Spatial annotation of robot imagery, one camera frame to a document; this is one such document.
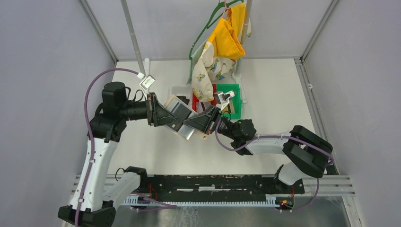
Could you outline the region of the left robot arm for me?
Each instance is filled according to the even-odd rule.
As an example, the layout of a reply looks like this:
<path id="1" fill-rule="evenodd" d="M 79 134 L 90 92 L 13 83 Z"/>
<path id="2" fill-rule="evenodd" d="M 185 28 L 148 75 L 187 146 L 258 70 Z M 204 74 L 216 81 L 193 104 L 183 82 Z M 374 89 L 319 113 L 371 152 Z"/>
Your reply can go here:
<path id="1" fill-rule="evenodd" d="M 146 169 L 128 167 L 122 178 L 104 190 L 113 154 L 125 130 L 127 121 L 147 120 L 150 126 L 177 122 L 171 112 L 149 93 L 145 101 L 128 99 L 130 89 L 122 82 L 104 86 L 102 102 L 92 120 L 87 120 L 88 144 L 85 163 L 78 186 L 70 203 L 58 211 L 58 218 L 76 227 L 110 227 L 116 212 L 133 192 L 148 188 Z"/>

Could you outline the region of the beige card holder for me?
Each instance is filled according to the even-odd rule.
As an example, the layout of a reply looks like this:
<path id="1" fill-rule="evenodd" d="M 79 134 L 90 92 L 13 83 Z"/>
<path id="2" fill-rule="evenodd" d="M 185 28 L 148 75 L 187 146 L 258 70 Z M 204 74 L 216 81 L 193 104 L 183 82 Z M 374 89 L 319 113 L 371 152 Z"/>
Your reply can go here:
<path id="1" fill-rule="evenodd" d="M 176 95 L 171 95 L 168 100 L 164 104 L 164 108 L 171 112 L 177 120 L 173 123 L 168 123 L 165 127 L 167 127 L 171 132 L 175 135 L 189 140 L 192 136 L 197 136 L 202 140 L 207 140 L 208 135 L 195 130 L 187 125 L 184 125 L 184 120 L 189 117 L 196 116 L 196 112 L 192 110 L 184 101 L 179 99 Z"/>

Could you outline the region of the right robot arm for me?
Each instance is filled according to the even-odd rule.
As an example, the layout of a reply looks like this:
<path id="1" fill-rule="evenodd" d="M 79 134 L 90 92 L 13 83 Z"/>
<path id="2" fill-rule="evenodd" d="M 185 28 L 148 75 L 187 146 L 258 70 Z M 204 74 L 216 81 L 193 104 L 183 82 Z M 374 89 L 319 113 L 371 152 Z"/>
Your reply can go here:
<path id="1" fill-rule="evenodd" d="M 279 167 L 273 180 L 279 193 L 287 192 L 306 176 L 321 178 L 334 162 L 333 146 L 301 125 L 280 134 L 258 134 L 251 119 L 232 122 L 215 106 L 185 119 L 183 124 L 205 134 L 213 132 L 221 147 L 241 156 L 287 156 L 289 163 Z"/>

